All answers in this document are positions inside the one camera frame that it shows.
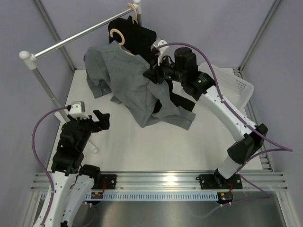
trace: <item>black garment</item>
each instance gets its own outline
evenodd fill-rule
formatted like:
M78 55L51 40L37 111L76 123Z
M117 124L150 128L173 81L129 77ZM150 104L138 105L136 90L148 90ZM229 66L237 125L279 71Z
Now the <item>black garment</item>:
M152 44L157 39L157 34L145 27L132 23L132 17L130 16L127 20L123 18L117 18L109 23L108 31L111 29L118 29L124 36L125 47L134 55L141 55L148 63L154 58L151 50ZM121 42L119 34L114 33L113 38L109 36L109 43L114 40Z
M169 97L170 97L170 100L173 102L173 104L175 104L175 106L181 106L183 107L184 109L192 112L194 107L195 107L195 103L190 101L189 99L187 98L184 98L182 96L179 96L175 93L172 92L172 88L173 88L173 84L172 84L172 81L171 80L167 80L166 79L166 82L167 84L169 85ZM160 111L162 107L162 104L161 102L158 100L156 102L156 105L155 105L155 108L153 110L153 113L157 113Z

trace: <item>gray cloth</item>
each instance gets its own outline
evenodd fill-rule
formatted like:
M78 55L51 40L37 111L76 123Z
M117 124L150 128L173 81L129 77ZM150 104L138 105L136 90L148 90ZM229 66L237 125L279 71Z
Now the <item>gray cloth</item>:
M112 42L107 46L90 47L84 62L87 82L94 97L108 94L111 90L114 94L111 101L123 103L142 128L164 121L189 129L195 114L177 108L171 102L165 81L154 84L143 77L149 64L140 55L130 55L117 42ZM158 99L162 108L152 114Z

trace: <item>white pipe connector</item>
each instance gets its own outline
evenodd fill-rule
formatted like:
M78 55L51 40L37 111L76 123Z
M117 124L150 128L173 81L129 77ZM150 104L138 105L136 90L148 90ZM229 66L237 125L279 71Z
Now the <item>white pipe connector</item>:
M21 51L19 53L19 57L24 61L24 63L30 70L34 70L37 68L37 58L33 54L30 54L28 51Z
M141 14L142 13L141 0L134 0L134 6L137 10L137 14Z

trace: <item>wall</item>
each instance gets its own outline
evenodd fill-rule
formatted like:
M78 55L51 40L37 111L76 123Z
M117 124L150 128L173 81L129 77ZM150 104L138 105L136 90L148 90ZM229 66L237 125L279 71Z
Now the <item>wall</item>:
M303 223L303 1L282 1L248 65L244 78L255 86L257 117L269 128L268 137L294 149L271 154L282 171Z
M53 40L32 1L2 0L0 21L0 223L12 227L18 226L34 173L41 172L32 154L32 130L54 108L18 54L40 51ZM39 59L38 67L65 103L72 73L60 52ZM36 148L44 164L58 126L58 120L50 116L37 131Z
M124 10L126 3L132 1L42 2L60 37L67 38ZM272 3L273 0L142 0L142 21L143 26L167 42L197 46L217 66L237 66ZM90 46L100 44L108 44L107 26L68 44L67 51L76 67L84 68L84 53Z

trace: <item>hanger hook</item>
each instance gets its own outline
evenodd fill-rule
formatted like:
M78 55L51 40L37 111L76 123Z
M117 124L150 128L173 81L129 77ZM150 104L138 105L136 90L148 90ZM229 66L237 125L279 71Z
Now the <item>hanger hook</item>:
M123 34L118 29L113 28L109 32L110 37L113 37L114 32L117 32L121 36L122 42L119 43L119 46L123 46L125 44L125 39L124 39Z
M135 15L136 15L135 17L132 18L132 22L133 22L133 24L134 24L134 21L135 21L135 20L137 19L137 17L138 17L136 7L135 7L132 3L127 3L126 6L132 8L133 11L134 11L134 13L135 13Z

